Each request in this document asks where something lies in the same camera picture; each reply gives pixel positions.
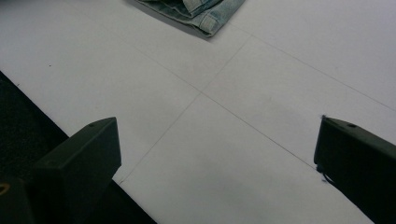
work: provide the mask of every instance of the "denim fabric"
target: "denim fabric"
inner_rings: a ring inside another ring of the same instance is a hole
[[[245,0],[137,0],[175,21],[214,35]]]

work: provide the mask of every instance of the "white surface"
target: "white surface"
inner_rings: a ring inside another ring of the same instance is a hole
[[[231,21],[396,110],[396,1],[248,0]]]
[[[0,69],[68,134],[117,117],[159,223],[370,223],[312,160],[322,114],[395,144],[394,2],[247,0],[209,40],[141,9],[0,1]]]
[[[121,186],[162,223],[368,223],[314,169],[203,95]]]
[[[396,144],[393,110],[254,37],[204,93],[312,167],[324,114]]]

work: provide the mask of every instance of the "folded jeans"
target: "folded jeans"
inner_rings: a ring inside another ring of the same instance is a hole
[[[172,20],[213,36],[245,0],[136,0]]]

